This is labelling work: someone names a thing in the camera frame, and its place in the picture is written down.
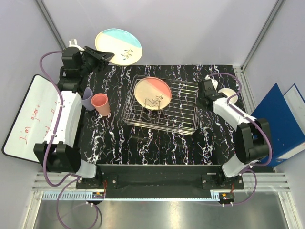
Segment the red floral ceramic bowl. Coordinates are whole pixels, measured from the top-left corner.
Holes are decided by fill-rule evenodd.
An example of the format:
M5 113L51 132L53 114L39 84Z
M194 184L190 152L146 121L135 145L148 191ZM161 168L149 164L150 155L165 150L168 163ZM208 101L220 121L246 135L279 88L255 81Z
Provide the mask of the red floral ceramic bowl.
M234 95L234 97L230 99L230 102L233 104L238 101L238 95L236 95L236 92L230 88L222 88L218 91L218 93L224 93L228 98Z

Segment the lavender plastic cup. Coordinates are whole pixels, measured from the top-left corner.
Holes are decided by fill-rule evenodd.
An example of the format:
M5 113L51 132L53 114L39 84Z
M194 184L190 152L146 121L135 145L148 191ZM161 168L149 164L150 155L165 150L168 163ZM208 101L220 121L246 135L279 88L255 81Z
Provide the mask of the lavender plastic cup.
M93 98L92 90L90 88L86 88L84 90L81 103L88 111L92 111L95 109L95 107L92 104L92 98Z

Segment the pink plastic cup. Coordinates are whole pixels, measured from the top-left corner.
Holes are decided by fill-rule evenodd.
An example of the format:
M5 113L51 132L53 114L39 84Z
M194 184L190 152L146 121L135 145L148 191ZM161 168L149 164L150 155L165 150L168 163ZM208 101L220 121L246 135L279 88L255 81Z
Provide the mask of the pink plastic cup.
M91 103L101 116L108 116L110 114L110 106L107 95L103 93L95 94Z

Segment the blue and cream plate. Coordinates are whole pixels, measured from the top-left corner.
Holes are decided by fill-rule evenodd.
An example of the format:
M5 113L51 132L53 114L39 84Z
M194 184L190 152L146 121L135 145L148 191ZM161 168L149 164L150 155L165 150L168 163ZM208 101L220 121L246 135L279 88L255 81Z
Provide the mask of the blue and cream plate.
M119 66L133 65L143 54L139 40L131 33L117 28L101 31L95 38L95 47L98 51L113 53L109 62Z

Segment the pink and cream plate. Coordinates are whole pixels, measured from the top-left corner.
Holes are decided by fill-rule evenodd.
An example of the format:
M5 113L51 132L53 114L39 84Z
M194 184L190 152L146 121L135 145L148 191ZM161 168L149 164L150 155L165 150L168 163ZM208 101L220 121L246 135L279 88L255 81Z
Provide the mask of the pink and cream plate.
M156 77L140 79L133 90L137 102L148 110L162 110L172 99L169 85Z

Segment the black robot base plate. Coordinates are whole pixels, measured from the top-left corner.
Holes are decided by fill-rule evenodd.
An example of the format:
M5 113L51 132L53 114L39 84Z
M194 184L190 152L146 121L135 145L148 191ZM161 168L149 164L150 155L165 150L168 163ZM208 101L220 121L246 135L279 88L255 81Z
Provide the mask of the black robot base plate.
M122 189L126 186L193 186L202 189L244 189L239 175L226 178L220 165L98 165L99 178L78 182L77 189Z

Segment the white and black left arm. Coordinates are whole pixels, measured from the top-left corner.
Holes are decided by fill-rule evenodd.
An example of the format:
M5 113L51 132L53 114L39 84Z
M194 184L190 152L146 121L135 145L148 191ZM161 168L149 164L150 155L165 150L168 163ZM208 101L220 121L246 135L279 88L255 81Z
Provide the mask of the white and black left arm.
M85 81L97 69L103 70L112 52L101 52L88 46L73 45L65 48L61 53L62 67L59 81L55 83L48 74L46 78L54 86L58 103L51 127L40 144L35 144L34 154L42 165L44 178L54 187L48 178L49 172L66 173L77 179L85 179L93 189L99 188L103 177L95 164L81 158L77 147L77 136L81 128L82 101L89 101L90 96L85 93Z

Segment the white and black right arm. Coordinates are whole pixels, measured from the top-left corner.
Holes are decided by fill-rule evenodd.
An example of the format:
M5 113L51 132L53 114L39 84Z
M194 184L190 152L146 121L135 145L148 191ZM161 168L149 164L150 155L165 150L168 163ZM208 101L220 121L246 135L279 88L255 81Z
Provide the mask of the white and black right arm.
M230 102L224 93L218 93L212 80L198 83L196 106L209 110L224 119L235 131L234 155L222 165L222 174L216 177L218 187L229 188L233 177L261 159L272 158L271 132L266 119L256 119Z

